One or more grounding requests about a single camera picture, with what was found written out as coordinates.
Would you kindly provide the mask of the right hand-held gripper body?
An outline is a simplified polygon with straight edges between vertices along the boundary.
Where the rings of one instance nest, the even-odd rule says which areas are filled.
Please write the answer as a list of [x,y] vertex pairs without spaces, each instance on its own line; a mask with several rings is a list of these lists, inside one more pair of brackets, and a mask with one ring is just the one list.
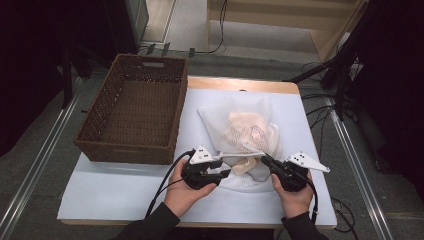
[[307,176],[310,170],[318,170],[329,173],[330,168],[313,159],[304,152],[297,152],[287,157],[286,160],[275,162],[277,166],[276,175],[284,190],[288,192],[299,192],[307,185]]

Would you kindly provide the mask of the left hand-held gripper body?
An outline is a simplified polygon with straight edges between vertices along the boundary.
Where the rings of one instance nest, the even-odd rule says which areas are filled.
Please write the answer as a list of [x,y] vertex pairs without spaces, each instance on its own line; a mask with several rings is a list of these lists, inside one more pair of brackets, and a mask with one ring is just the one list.
[[209,164],[217,161],[204,146],[200,145],[183,166],[181,177],[192,189],[201,189],[204,186],[214,183],[220,184],[221,179],[209,177]]

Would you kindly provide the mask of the white mesh laundry bag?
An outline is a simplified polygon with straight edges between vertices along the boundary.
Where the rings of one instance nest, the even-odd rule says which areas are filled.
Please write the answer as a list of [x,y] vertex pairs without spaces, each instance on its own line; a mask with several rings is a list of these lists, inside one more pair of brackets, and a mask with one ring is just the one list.
[[[211,105],[198,108],[198,113],[205,124],[214,149],[224,162],[222,169],[231,169],[229,176],[221,182],[221,186],[231,191],[243,193],[269,192],[272,190],[270,170],[260,161],[259,156],[254,156],[254,153],[250,153],[250,156],[259,160],[259,164],[254,169],[242,175],[236,175],[232,170],[232,166],[243,157],[246,157],[246,154],[232,152],[230,146],[224,140],[224,131],[229,125],[229,115],[231,113],[247,112],[257,113],[267,119],[269,123],[274,124],[271,120],[271,104],[267,96],[225,97]],[[278,150],[271,155],[274,158],[279,158],[282,155],[279,127],[278,130]]]

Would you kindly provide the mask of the cream cloth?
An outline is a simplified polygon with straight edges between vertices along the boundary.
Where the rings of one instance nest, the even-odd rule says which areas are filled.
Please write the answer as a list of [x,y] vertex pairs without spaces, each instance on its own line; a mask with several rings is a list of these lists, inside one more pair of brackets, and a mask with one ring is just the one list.
[[231,113],[224,140],[233,153],[246,154],[232,166],[236,175],[242,175],[259,164],[250,153],[262,151],[272,155],[278,150],[279,130],[257,113]]

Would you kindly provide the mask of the brown woven basket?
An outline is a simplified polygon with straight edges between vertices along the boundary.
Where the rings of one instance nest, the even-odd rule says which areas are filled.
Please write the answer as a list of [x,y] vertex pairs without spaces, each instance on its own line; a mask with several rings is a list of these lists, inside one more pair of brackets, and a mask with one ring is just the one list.
[[117,55],[75,145],[96,162],[172,164],[187,85],[184,59]]

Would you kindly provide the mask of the person's right hand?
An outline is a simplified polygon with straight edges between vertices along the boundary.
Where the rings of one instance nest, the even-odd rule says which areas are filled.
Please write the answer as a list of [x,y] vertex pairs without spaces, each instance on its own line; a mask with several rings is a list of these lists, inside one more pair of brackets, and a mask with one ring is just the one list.
[[285,218],[294,218],[309,211],[310,204],[314,196],[314,192],[310,186],[307,186],[298,192],[288,192],[283,189],[277,175],[272,174],[271,178],[273,188],[280,198]]

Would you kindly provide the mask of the person's left hand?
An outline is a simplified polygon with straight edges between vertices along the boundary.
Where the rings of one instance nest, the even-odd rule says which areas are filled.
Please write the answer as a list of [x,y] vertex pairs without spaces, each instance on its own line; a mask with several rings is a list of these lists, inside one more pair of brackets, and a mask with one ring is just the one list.
[[166,189],[164,204],[177,216],[183,216],[200,199],[208,196],[217,185],[208,184],[201,189],[190,188],[182,179],[181,173],[186,160],[180,160],[169,177],[170,186]]

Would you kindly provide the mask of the black tripod stand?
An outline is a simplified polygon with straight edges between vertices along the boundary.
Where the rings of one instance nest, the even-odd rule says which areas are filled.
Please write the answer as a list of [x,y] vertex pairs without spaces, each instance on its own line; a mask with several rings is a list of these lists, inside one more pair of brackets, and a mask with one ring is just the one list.
[[359,0],[358,6],[344,28],[344,30],[351,29],[351,32],[341,47],[335,51],[332,58],[290,79],[290,82],[300,83],[313,75],[325,72],[324,77],[320,80],[320,86],[323,90],[329,90],[337,85],[335,113],[340,120],[343,120],[343,102],[350,69],[359,51],[360,38],[364,34],[370,16],[374,11],[372,7],[367,6],[368,2],[369,0]]

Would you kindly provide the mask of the dark curtain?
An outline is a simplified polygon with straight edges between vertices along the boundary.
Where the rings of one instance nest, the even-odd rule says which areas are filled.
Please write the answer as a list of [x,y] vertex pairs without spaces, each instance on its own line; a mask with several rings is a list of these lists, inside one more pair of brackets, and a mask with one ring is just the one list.
[[0,157],[58,93],[70,102],[71,69],[125,50],[128,24],[125,0],[0,0]]
[[380,169],[424,183],[424,0],[370,0],[349,93]]

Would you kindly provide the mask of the wooden platform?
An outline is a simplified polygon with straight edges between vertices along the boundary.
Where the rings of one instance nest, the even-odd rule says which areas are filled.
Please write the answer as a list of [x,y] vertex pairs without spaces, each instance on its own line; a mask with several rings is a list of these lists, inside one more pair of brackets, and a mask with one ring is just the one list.
[[322,62],[352,32],[369,0],[228,0],[229,22],[308,29]]

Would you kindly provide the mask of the dark cabinet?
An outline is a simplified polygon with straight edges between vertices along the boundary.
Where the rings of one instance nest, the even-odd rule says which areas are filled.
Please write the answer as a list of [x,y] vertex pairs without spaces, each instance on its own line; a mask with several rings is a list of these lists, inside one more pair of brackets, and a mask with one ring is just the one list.
[[136,46],[140,47],[149,22],[146,0],[125,0],[125,4]]

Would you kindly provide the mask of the metal floor rail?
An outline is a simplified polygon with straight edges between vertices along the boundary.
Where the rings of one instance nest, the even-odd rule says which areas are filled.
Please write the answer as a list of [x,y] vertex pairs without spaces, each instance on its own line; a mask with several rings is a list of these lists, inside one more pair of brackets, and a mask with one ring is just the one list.
[[66,107],[59,93],[30,124],[16,145],[0,157],[0,240],[7,240],[25,209],[88,79],[72,81]]
[[348,130],[336,112],[331,114],[333,124],[351,166],[355,181],[358,185],[368,215],[372,221],[379,240],[394,240],[388,222],[372,189],[370,181],[363,169],[360,158],[350,138]]

